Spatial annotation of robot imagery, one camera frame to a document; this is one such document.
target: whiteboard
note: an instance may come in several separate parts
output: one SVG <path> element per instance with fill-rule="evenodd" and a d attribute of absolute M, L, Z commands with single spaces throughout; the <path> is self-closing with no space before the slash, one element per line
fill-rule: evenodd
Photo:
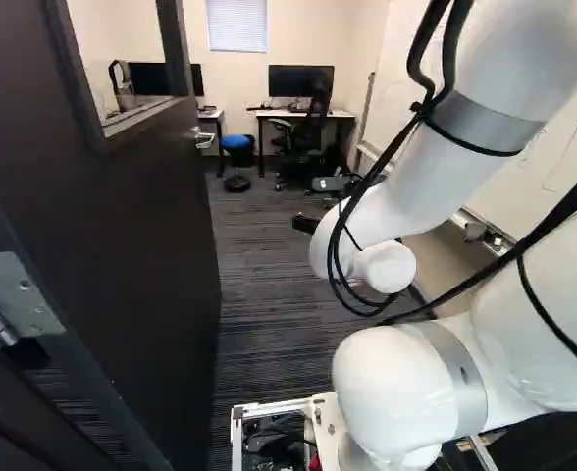
<path fill-rule="evenodd" d="M 412 113 L 408 110 L 410 103 L 424 96 L 423 88 L 406 73 L 406 57 L 427 5 L 428 0 L 393 0 L 390 4 L 363 134 L 363 141 L 381 153 L 411 118 Z M 472 11 L 468 24 L 473 20 Z M 441 38 L 442 35 L 443 26 L 436 36 Z M 422 66 L 431 79 L 441 76 L 439 41 L 433 40 L 430 44 Z M 507 236 L 520 239 L 549 213 L 576 182 L 577 96 L 521 154 L 510 158 L 465 203 L 465 208 Z"/>

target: dark door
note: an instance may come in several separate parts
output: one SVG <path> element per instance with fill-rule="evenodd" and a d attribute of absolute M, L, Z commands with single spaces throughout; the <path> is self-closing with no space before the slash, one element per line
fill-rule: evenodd
<path fill-rule="evenodd" d="M 203 467 L 221 302 L 179 4 L 175 96 L 103 132 L 65 2 L 0 0 L 0 252 L 63 331 L 19 334 L 156 470 Z"/>

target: white robotic arm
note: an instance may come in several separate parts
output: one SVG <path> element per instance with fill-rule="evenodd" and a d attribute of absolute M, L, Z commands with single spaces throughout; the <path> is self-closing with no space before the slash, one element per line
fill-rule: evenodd
<path fill-rule="evenodd" d="M 577 0 L 486 0 L 474 17 L 455 92 L 434 120 L 461 141 L 508 153 L 577 90 Z M 388 179 L 347 220 L 363 251 L 343 233 L 342 271 L 382 292 L 401 290 L 412 281 L 414 259 L 394 239 L 446 220 L 506 160 L 420 125 Z M 338 217 L 333 208 L 311 242 L 310 263 L 322 278 Z M 487 282 L 470 313 L 367 329 L 343 341 L 333 363 L 351 435 L 340 450 L 343 471 L 426 469 L 442 442 L 577 411 L 577 355 L 521 280 L 524 270 L 552 321 L 577 345 L 575 233 L 577 215 L 526 253 L 525 269 L 511 263 Z"/>

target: black monitor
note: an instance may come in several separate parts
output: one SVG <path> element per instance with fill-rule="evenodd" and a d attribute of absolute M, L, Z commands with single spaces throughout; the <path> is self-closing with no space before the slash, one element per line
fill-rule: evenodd
<path fill-rule="evenodd" d="M 321 75 L 326 76 L 332 91 L 334 66 L 269 66 L 269 96 L 313 96 Z"/>
<path fill-rule="evenodd" d="M 172 95 L 164 62 L 128 62 L 136 95 Z"/>
<path fill-rule="evenodd" d="M 192 71 L 192 88 L 194 96 L 203 96 L 203 75 L 201 74 L 201 64 L 190 64 Z"/>

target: chair base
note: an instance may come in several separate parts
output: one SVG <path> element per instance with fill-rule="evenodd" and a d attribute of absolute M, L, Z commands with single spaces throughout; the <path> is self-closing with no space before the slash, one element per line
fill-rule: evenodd
<path fill-rule="evenodd" d="M 229 193 L 243 193 L 251 188 L 251 180 L 243 175 L 232 175 L 223 180 L 223 188 Z"/>

